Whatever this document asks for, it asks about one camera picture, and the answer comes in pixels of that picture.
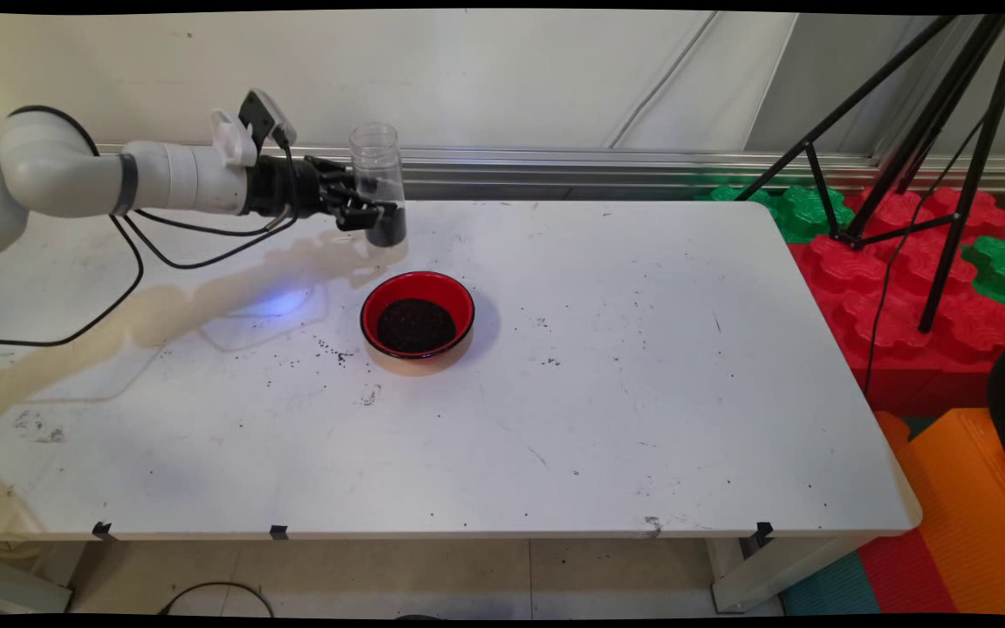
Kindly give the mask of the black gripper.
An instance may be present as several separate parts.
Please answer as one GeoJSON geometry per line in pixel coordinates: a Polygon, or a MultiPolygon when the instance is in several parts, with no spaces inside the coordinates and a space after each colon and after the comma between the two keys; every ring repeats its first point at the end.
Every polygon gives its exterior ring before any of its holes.
{"type": "Polygon", "coordinates": [[[283,156],[260,156],[246,175],[246,215],[276,218],[291,206],[300,219],[332,215],[339,230],[353,231],[375,228],[399,207],[358,194],[348,166],[317,156],[294,156],[291,167],[283,156]]]}

